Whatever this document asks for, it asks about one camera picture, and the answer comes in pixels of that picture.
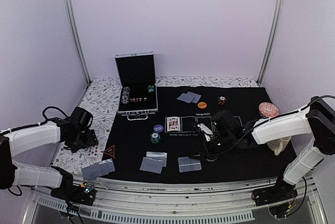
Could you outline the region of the green poker chip pile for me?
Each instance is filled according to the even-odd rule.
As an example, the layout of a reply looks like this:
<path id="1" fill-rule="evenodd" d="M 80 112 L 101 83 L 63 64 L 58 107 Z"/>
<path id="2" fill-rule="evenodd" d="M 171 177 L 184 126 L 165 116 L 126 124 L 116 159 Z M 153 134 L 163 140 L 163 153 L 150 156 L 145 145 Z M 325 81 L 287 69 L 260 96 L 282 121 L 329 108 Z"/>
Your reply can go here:
<path id="1" fill-rule="evenodd" d="M 161 140 L 160 134 L 157 132 L 153 132 L 150 134 L 150 140 L 152 143 L 159 143 Z"/>

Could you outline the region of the blue patterned card deck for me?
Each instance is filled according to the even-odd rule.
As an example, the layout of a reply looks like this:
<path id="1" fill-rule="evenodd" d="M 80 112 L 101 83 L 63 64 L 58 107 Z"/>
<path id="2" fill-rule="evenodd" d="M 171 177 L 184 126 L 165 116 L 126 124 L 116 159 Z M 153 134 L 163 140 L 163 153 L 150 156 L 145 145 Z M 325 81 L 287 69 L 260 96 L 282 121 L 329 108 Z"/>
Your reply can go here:
<path id="1" fill-rule="evenodd" d="M 103 160 L 90 166 L 81 168 L 83 180 L 93 180 L 95 178 L 109 174 L 115 171 L 113 159 Z"/>

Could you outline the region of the orange big blind button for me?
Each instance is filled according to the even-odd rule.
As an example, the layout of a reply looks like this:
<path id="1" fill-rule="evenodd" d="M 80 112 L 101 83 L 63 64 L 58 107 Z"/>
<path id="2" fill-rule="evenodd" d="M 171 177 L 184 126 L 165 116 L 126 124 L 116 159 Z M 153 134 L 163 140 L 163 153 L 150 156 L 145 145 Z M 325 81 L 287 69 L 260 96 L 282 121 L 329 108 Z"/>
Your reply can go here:
<path id="1" fill-rule="evenodd" d="M 206 102 L 199 102 L 197 104 L 197 107 L 200 108 L 200 109 L 205 109 L 205 108 L 207 108 L 207 103 Z"/>

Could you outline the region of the purple small blind button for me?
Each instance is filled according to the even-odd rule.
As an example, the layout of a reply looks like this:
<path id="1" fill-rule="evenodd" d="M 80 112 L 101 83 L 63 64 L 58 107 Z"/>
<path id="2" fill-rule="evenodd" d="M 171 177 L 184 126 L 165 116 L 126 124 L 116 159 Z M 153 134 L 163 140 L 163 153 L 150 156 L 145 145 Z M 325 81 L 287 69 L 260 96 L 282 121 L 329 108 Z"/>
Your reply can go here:
<path id="1" fill-rule="evenodd" d="M 164 127 L 163 127 L 162 125 L 155 125 L 155 126 L 153 127 L 153 131 L 154 131 L 154 132 L 157 132 L 157 133 L 161 133 L 161 132 L 164 131 Z"/>

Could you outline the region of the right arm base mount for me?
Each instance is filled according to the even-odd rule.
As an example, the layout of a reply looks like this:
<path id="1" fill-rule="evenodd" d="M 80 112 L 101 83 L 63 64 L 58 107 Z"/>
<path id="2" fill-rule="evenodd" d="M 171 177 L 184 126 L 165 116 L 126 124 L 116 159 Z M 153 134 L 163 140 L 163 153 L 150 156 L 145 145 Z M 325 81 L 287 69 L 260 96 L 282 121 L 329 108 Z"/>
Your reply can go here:
<path id="1" fill-rule="evenodd" d="M 285 182 L 282 177 L 279 177 L 273 186 L 253 190 L 251 197 L 256 206 L 263 206 L 293 199 L 297 195 L 295 185 L 291 185 Z"/>

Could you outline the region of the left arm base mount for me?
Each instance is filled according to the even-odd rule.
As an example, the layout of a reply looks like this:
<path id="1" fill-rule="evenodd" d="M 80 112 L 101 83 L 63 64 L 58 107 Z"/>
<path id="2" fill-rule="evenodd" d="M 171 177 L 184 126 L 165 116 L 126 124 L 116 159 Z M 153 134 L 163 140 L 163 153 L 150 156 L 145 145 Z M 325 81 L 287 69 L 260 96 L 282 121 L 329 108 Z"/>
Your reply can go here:
<path id="1" fill-rule="evenodd" d="M 54 198 L 64 200 L 67 203 L 78 203 L 93 206 L 96 190 L 93 184 L 83 182 L 80 185 L 73 184 L 72 175 L 64 175 L 61 184 L 51 190 L 50 195 Z"/>

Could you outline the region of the orange black poker chips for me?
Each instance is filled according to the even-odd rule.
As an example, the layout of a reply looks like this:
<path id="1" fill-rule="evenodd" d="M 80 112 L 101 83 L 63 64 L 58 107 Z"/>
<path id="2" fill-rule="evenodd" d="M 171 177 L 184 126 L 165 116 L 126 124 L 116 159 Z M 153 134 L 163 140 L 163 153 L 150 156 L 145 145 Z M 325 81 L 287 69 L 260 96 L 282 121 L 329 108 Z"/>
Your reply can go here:
<path id="1" fill-rule="evenodd" d="M 217 104 L 223 106 L 226 102 L 226 98 L 223 96 L 218 97 Z"/>

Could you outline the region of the short poker chip stack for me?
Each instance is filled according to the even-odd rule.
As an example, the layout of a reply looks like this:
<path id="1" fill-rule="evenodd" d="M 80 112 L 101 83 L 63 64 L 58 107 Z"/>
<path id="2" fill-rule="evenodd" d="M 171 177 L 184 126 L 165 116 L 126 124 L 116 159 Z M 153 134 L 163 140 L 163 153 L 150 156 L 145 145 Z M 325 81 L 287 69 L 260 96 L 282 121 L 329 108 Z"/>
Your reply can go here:
<path id="1" fill-rule="evenodd" d="M 147 90 L 148 90 L 148 93 L 153 93 L 155 91 L 154 85 L 149 85 Z"/>

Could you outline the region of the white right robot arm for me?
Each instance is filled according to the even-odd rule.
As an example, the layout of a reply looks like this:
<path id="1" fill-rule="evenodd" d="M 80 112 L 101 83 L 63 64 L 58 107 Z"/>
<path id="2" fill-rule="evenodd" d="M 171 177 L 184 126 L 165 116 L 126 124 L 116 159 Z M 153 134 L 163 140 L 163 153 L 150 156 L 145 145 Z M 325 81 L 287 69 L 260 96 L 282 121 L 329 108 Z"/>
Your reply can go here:
<path id="1" fill-rule="evenodd" d="M 228 110 L 221 110 L 210 119 L 214 129 L 194 122 L 192 132 L 201 137 L 196 144 L 197 153 L 206 159 L 215 159 L 241 143 L 267 145 L 273 141 L 292 143 L 307 139 L 297 157 L 278 176 L 271 188 L 275 201 L 283 200 L 306 174 L 327 156 L 334 155 L 334 108 L 325 100 L 331 95 L 314 96 L 310 102 L 293 111 L 274 117 L 239 123 Z"/>

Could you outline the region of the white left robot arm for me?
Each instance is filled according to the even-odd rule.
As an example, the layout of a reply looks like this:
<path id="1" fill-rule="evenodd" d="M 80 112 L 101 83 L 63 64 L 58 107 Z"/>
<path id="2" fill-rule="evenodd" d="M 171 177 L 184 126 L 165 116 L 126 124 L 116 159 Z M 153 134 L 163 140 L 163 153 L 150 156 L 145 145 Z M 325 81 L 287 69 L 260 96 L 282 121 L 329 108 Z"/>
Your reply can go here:
<path id="1" fill-rule="evenodd" d="M 64 118 L 46 116 L 35 124 L 9 128 L 1 131 L 1 189 L 12 186 L 43 186 L 56 188 L 67 200 L 73 200 L 78 190 L 73 185 L 73 176 L 59 167 L 41 167 L 14 161 L 17 155 L 44 145 L 64 143 L 72 153 L 98 144 L 95 131 L 91 129 L 93 115 L 75 107 Z"/>

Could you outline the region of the long poker chip stack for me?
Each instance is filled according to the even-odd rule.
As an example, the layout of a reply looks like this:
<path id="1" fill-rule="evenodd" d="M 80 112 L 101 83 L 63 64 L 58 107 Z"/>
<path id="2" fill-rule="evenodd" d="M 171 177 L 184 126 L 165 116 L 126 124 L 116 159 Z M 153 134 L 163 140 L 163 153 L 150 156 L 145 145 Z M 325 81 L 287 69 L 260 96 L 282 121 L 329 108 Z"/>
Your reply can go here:
<path id="1" fill-rule="evenodd" d="M 128 104 L 129 103 L 129 98 L 130 98 L 130 88 L 129 87 L 124 87 L 122 89 L 122 94 L 121 94 L 122 104 Z"/>

